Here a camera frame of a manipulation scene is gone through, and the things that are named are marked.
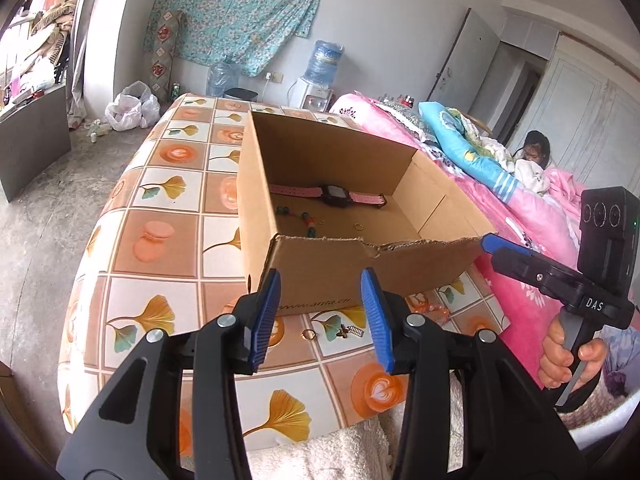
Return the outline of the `right hand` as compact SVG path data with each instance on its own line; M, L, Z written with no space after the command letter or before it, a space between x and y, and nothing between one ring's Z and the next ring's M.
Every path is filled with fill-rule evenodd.
M564 339L563 327L559 317L555 316L542 341L542 356L537 372L538 379L544 388L559 388L572 378L570 367L574 356L570 350L564 348ZM607 355L608 346L601 338L593 338L580 347L578 356L585 363L585 368L576 380L573 391L582 388L593 377L599 375Z

